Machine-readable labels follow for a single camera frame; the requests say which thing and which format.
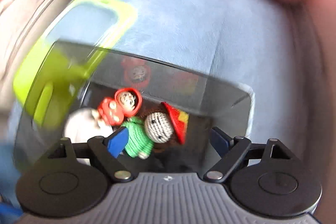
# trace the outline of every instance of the green knitted sweater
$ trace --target green knitted sweater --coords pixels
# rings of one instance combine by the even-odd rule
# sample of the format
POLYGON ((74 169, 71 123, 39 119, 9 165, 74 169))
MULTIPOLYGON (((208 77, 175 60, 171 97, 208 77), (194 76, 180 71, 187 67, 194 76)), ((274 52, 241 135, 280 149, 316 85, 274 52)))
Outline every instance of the green knitted sweater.
POLYGON ((143 121, 138 117, 131 117, 128 118, 128 121, 123 122, 121 126, 127 127, 129 133, 128 143, 125 146, 127 154, 132 158, 138 156, 140 152, 149 156, 154 143, 147 137, 143 121))

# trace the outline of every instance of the white logo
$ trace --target white logo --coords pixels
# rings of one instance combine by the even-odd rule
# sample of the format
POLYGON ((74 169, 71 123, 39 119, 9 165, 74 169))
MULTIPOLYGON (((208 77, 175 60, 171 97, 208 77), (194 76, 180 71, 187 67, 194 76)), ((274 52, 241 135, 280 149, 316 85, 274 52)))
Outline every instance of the white logo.
POLYGON ((165 181, 171 181, 173 180, 174 178, 172 176, 166 176, 163 178, 165 181))

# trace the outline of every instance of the figurine face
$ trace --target figurine face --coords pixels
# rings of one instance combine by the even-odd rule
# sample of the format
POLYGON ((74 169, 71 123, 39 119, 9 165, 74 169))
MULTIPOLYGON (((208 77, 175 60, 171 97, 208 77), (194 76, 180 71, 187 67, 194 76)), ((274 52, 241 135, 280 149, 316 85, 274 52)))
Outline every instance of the figurine face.
POLYGON ((133 82, 141 82, 146 78, 147 70, 144 66, 136 66, 129 72, 129 77, 133 82))
POLYGON ((117 100, 121 107, 126 111, 132 111, 135 108, 135 98, 128 91, 118 94, 117 100))
POLYGON ((174 133, 169 116, 161 112, 148 115, 144 126, 147 136, 155 143, 167 142, 174 133))

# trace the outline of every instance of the red conical hat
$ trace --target red conical hat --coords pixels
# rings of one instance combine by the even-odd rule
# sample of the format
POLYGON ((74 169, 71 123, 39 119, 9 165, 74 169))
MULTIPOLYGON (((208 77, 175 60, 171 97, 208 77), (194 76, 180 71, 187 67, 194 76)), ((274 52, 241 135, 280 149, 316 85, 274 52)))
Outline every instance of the red conical hat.
POLYGON ((166 102, 162 102, 162 104, 168 110, 171 122, 174 126, 175 133, 177 135, 180 144, 184 144, 185 136, 187 133, 189 114, 180 109, 172 107, 166 102))

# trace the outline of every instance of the silver screw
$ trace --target silver screw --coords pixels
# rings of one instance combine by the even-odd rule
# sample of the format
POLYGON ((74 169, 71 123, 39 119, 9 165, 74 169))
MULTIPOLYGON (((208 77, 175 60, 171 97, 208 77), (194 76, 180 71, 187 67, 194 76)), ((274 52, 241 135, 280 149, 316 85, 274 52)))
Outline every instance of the silver screw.
POLYGON ((219 171, 209 171, 207 173, 207 178, 212 180, 219 180, 223 177, 223 174, 219 171))
POLYGON ((129 179, 131 177, 131 173, 128 172, 128 171, 122 170, 122 171, 115 172, 114 176, 117 179, 126 180, 126 179, 129 179))

